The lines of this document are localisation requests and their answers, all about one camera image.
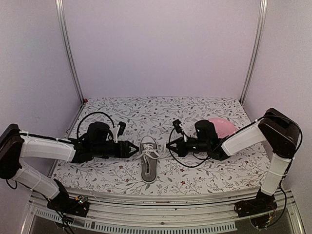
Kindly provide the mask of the white shoelace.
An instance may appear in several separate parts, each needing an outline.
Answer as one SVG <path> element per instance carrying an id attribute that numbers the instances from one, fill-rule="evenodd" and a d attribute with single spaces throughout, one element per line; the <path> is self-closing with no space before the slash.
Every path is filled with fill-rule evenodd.
<path id="1" fill-rule="evenodd" d="M 157 163 L 159 158 L 157 146 L 152 143 L 143 143 L 142 150 L 138 158 L 141 158 L 144 162 L 144 175 L 149 175 L 151 171 L 150 160 Z"/>

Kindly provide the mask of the grey canvas sneaker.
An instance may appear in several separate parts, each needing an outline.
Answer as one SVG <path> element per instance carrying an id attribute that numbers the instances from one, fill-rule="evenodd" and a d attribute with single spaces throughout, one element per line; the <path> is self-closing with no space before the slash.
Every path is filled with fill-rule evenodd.
<path id="1" fill-rule="evenodd" d="M 153 183 L 157 176 L 159 151 L 156 141 L 151 136 L 144 136 L 139 146 L 141 159 L 141 178 L 146 183 Z"/>

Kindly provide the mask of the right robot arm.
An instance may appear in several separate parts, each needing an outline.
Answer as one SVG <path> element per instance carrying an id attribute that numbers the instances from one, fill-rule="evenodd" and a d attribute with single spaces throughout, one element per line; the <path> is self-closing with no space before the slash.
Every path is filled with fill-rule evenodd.
<path id="1" fill-rule="evenodd" d="M 223 161 L 257 144 L 262 144 L 266 150 L 271 149 L 268 172 L 258 191 L 258 198 L 252 202 L 252 208 L 257 213 L 270 206 L 271 197 L 287 176 L 303 141 L 299 125 L 274 108 L 224 138 L 218 137 L 215 125 L 207 119 L 195 123 L 195 137 L 186 135 L 179 120 L 174 121 L 173 126 L 181 137 L 169 140 L 166 148 L 178 157 L 206 153 L 208 158 Z"/>

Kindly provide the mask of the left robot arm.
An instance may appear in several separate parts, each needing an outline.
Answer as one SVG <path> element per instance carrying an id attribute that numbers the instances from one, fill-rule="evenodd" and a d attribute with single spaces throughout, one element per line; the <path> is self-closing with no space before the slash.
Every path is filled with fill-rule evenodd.
<path id="1" fill-rule="evenodd" d="M 129 141 L 119 140 L 125 123 L 111 129 L 108 124 L 94 122 L 87 132 L 77 138 L 59 139 L 21 131 L 10 124 L 0 137 L 0 177 L 14 180 L 32 191 L 43 194 L 63 212 L 73 204 L 61 193 L 62 184 L 56 182 L 25 163 L 25 158 L 38 157 L 81 164 L 97 158 L 130 158 L 139 148 Z"/>

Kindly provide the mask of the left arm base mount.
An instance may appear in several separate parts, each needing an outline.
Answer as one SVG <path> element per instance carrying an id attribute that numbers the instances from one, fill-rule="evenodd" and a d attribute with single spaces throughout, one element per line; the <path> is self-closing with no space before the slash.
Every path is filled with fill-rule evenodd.
<path id="1" fill-rule="evenodd" d="M 62 183 L 57 179 L 54 179 L 54 182 L 58 186 L 59 193 L 55 198 L 49 199 L 47 208 L 60 213 L 86 217 L 90 206 L 88 198 L 81 195 L 70 198 Z"/>

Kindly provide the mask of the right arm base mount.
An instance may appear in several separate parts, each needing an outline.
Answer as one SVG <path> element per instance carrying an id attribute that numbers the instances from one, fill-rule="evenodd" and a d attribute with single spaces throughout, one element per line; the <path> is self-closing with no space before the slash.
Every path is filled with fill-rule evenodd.
<path id="1" fill-rule="evenodd" d="M 277 209 L 277 203 L 274 195 L 266 195 L 260 190 L 253 199 L 242 200 L 234 205 L 234 211 L 238 214 L 238 217 L 255 216 L 250 219 L 251 224 L 257 229 L 267 228 Z"/>

